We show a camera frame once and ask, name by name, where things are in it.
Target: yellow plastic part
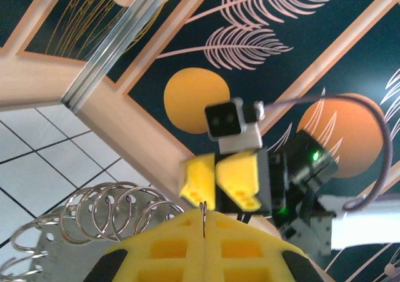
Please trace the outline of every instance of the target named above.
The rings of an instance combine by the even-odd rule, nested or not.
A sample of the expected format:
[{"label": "yellow plastic part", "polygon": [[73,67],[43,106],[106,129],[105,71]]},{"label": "yellow plastic part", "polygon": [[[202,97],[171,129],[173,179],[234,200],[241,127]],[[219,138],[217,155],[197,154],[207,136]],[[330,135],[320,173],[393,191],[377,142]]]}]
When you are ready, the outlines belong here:
[{"label": "yellow plastic part", "polygon": [[207,201],[209,210],[215,209],[215,154],[197,156],[181,164],[182,177],[179,196],[193,206]]},{"label": "yellow plastic part", "polygon": [[255,197],[259,191],[257,154],[243,151],[225,158],[216,165],[218,186],[243,210],[261,207]]},{"label": "yellow plastic part", "polygon": [[294,282],[281,255],[297,247],[208,211],[206,237],[199,209],[124,240],[128,251],[113,282]]}]

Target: tile grout line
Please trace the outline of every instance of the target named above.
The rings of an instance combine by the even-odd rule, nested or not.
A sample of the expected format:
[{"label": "tile grout line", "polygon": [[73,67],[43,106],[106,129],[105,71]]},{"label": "tile grout line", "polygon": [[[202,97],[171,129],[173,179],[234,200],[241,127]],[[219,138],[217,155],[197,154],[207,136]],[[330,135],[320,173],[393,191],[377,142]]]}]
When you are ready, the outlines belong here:
[{"label": "tile grout line", "polygon": [[63,143],[63,142],[65,142],[65,141],[72,140],[72,139],[74,139],[74,138],[76,138],[76,137],[85,135],[85,134],[87,134],[88,132],[90,132],[90,131],[83,132],[83,133],[81,133],[81,134],[77,134],[77,135],[72,136],[72,137],[70,137],[70,138],[57,141],[56,143],[48,144],[47,146],[42,146],[41,148],[34,149],[33,151],[26,152],[26,153],[24,153],[24,154],[21,154],[21,155],[18,155],[18,156],[15,156],[15,157],[12,157],[12,158],[9,158],[9,159],[0,161],[0,165],[2,165],[2,164],[4,164],[4,163],[7,163],[7,162],[10,162],[10,161],[13,161],[13,160],[18,159],[18,158],[21,158],[21,157],[25,157],[25,156],[27,156],[27,155],[29,155],[29,154],[32,154],[32,153],[41,151],[42,149],[50,148],[50,147],[52,147],[52,146],[55,146],[56,144],[60,144],[60,143]]},{"label": "tile grout line", "polygon": [[[54,124],[50,119],[48,119],[42,112],[40,112],[37,108],[35,108],[35,110],[41,115],[43,116],[49,123],[51,123],[60,133],[62,133],[63,135],[67,136],[63,131],[61,131],[56,124]],[[71,140],[71,142],[78,148],[80,149],[87,157],[89,157],[89,159],[91,159],[94,163],[96,163],[101,169],[104,169],[96,160],[94,160],[89,154],[87,154],[87,152],[85,152],[85,150],[83,150],[80,146],[78,146],[73,140]]]},{"label": "tile grout line", "polygon": [[68,183],[70,183],[72,186],[74,186],[76,189],[77,187],[75,186],[74,183],[72,183],[67,177],[65,177],[65,175],[63,175],[58,169],[56,169],[49,161],[47,161],[44,157],[42,157],[37,151],[34,150],[34,148],[32,146],[30,146],[25,140],[23,140],[21,137],[19,137],[19,135],[17,133],[15,133],[9,126],[7,126],[6,124],[4,124],[4,122],[2,122],[0,120],[0,123],[2,123],[8,130],[10,130],[15,136],[17,136],[23,143],[25,143],[27,146],[29,146],[31,148],[31,150],[33,150],[41,159],[43,159],[43,161],[45,161],[48,165],[50,165],[52,167],[52,169],[54,169],[57,173],[59,173]]},{"label": "tile grout line", "polygon": [[30,212],[26,207],[24,207],[19,201],[17,201],[16,199],[14,199],[7,191],[5,191],[2,187],[0,187],[0,190],[9,198],[11,199],[14,203],[16,203],[19,207],[21,207],[25,212],[27,212],[27,214],[29,214],[30,216],[32,216],[33,218],[36,218],[36,216]]},{"label": "tile grout line", "polygon": [[[100,176],[103,173],[107,173],[107,169],[109,169],[111,166],[113,166],[114,164],[116,164],[119,160],[121,160],[122,158],[119,157],[117,160],[115,160],[113,163],[111,163],[109,166],[105,167],[100,173],[98,173],[97,175],[93,176],[91,179],[89,179],[87,182],[85,182],[82,186],[80,186],[78,189],[82,189],[83,187],[85,187],[87,184],[89,184],[91,181],[93,181],[94,179],[96,179],[98,176]],[[73,191],[72,193],[68,194],[65,198],[63,198],[62,200],[60,200],[58,203],[56,203],[54,206],[52,206],[51,208],[49,208],[47,211],[43,212],[43,214],[48,214],[50,211],[52,211],[54,208],[56,208],[58,205],[60,205],[63,201],[65,201],[66,199],[68,199],[71,195],[73,195],[76,191]],[[10,242],[10,238],[6,239],[5,241],[3,241],[2,243],[0,243],[0,249],[2,247],[4,247],[5,245],[7,245]]]}]

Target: camera module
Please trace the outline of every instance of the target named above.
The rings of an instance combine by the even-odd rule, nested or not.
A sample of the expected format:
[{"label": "camera module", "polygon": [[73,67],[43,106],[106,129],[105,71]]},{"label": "camera module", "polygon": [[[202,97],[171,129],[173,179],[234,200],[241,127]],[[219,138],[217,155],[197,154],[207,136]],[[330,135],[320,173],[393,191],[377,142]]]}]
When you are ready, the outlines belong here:
[{"label": "camera module", "polygon": [[205,112],[211,138],[241,134],[246,129],[241,99],[207,106]]}]

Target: wire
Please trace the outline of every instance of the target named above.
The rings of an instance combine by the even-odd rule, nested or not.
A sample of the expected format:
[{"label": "wire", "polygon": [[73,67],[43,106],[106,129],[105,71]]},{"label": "wire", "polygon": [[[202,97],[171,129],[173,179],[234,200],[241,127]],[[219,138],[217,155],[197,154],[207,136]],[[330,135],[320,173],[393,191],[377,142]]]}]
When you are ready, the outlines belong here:
[{"label": "wire", "polygon": [[289,104],[313,103],[319,101],[320,99],[340,99],[344,101],[355,102],[364,106],[375,117],[379,129],[382,132],[383,161],[381,170],[379,172],[379,176],[375,182],[374,187],[372,187],[372,190],[362,201],[359,200],[349,201],[345,203],[342,207],[342,209],[347,212],[362,210],[366,206],[371,204],[379,196],[379,194],[385,187],[386,179],[389,175],[389,170],[392,165],[393,146],[390,138],[390,132],[388,127],[386,126],[386,122],[383,115],[377,109],[375,109],[375,107],[372,104],[367,103],[365,100],[353,96],[346,96],[343,94],[327,94],[325,96],[305,96],[302,98],[294,98],[294,99],[287,99],[284,101],[278,101],[271,104],[267,104],[265,106],[265,112],[268,112],[269,110],[274,109],[278,106],[285,106]]}]

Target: yellow honeycomb structure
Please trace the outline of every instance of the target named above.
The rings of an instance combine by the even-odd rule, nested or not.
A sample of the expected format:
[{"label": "yellow honeycomb structure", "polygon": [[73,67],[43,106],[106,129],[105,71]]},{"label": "yellow honeycomb structure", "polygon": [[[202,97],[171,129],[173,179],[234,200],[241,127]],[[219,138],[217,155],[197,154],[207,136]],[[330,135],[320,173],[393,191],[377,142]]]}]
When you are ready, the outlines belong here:
[{"label": "yellow honeycomb structure", "polygon": [[295,282],[283,251],[297,247],[221,213],[186,211],[115,245],[127,255],[113,282]]}]

